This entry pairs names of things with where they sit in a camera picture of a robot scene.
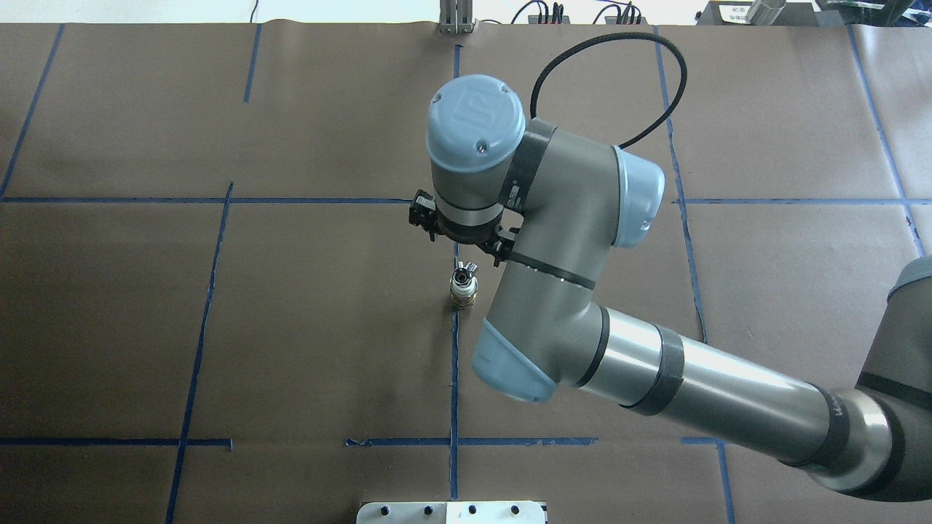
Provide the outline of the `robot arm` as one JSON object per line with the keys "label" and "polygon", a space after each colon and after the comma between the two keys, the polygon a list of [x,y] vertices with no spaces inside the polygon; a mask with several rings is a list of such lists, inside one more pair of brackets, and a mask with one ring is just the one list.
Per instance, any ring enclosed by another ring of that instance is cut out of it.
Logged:
{"label": "robot arm", "polygon": [[559,384],[802,469],[846,496],[930,498],[930,256],[909,262],[852,389],[829,390],[593,300],[613,247],[658,213],[665,173],[620,146],[526,120],[502,80],[468,74],[430,100],[435,196],[410,221],[506,262],[472,366],[516,400]]}

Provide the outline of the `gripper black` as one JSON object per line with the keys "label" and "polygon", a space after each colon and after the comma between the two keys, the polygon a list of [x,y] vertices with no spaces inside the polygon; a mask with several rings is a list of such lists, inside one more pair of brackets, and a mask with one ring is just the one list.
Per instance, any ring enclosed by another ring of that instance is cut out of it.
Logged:
{"label": "gripper black", "polygon": [[502,222],[502,219],[495,218],[477,226],[466,226],[447,218],[439,218],[438,229],[442,235],[449,237],[453,242],[464,243],[464,245],[480,245],[498,236],[500,222]]}

